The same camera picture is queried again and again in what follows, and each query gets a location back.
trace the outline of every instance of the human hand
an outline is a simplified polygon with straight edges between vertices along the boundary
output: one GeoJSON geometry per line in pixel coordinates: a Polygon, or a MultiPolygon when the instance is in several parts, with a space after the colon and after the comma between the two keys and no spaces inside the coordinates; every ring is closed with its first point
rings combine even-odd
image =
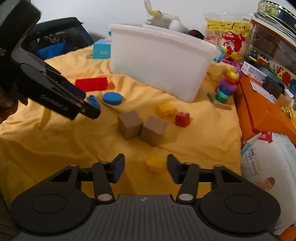
{"type": "MultiPolygon", "coordinates": [[[[24,98],[20,100],[24,105],[28,105],[28,99],[24,98]]],[[[10,115],[16,113],[18,108],[18,102],[14,103],[12,99],[10,99],[6,92],[0,87],[0,124],[7,120],[10,115]]]]}

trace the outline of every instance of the orange cabinet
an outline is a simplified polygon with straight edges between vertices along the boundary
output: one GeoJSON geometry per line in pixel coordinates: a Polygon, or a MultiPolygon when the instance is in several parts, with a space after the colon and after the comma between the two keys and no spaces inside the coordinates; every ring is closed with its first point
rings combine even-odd
{"type": "Polygon", "coordinates": [[[234,101],[242,130],[242,142],[249,140],[262,131],[287,135],[296,145],[296,130],[290,118],[284,114],[277,103],[270,102],[253,90],[250,81],[257,81],[242,75],[234,101]]]}

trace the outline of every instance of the yellow blanket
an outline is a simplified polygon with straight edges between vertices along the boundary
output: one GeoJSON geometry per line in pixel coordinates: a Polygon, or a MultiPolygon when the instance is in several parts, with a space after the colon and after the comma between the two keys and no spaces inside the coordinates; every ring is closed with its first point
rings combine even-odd
{"type": "MultiPolygon", "coordinates": [[[[109,60],[92,59],[92,47],[77,50],[47,60],[72,83],[75,79],[107,76],[125,97],[119,106],[107,106],[101,101],[101,116],[92,120],[81,114],[74,121],[29,101],[20,104],[16,114],[0,125],[0,188],[8,203],[21,192],[65,166],[77,163],[81,168],[91,167],[99,160],[112,161],[123,153],[126,168],[117,184],[112,184],[119,194],[172,194],[179,186],[169,173],[149,172],[145,160],[151,156],[166,157],[172,153],[181,162],[193,162],[202,168],[223,164],[240,173],[241,130],[233,100],[232,110],[215,108],[207,97],[214,91],[226,64],[213,64],[194,103],[185,103],[160,90],[146,86],[123,75],[111,74],[109,60]],[[117,115],[136,110],[145,121],[156,116],[155,106],[171,103],[179,111],[189,112],[192,123],[186,127],[169,123],[158,147],[139,138],[125,141],[117,128],[117,115]]],[[[102,99],[104,92],[88,92],[102,99]]],[[[82,190],[93,196],[91,183],[84,183],[82,190]]],[[[202,183],[198,196],[210,191],[202,183]]]]}

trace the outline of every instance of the yellow toy block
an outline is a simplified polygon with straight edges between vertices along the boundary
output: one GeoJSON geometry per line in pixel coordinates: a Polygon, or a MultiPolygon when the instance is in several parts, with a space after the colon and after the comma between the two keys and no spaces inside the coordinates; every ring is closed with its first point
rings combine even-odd
{"type": "Polygon", "coordinates": [[[152,156],[146,160],[146,166],[150,172],[163,174],[167,171],[166,159],[157,156],[152,156]]]}
{"type": "Polygon", "coordinates": [[[166,118],[174,116],[176,113],[176,108],[172,104],[159,104],[155,111],[159,117],[166,118]]]}

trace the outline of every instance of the red block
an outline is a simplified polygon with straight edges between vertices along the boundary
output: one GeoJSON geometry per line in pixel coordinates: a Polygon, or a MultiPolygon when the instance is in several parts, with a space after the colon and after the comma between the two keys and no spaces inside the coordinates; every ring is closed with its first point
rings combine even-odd
{"type": "Polygon", "coordinates": [[[176,114],[176,118],[175,118],[175,125],[176,126],[186,127],[189,124],[190,124],[189,113],[180,112],[180,113],[176,114]]]}
{"type": "Polygon", "coordinates": [[[106,77],[80,79],[75,81],[75,86],[84,92],[103,91],[107,89],[108,81],[106,77]]]}

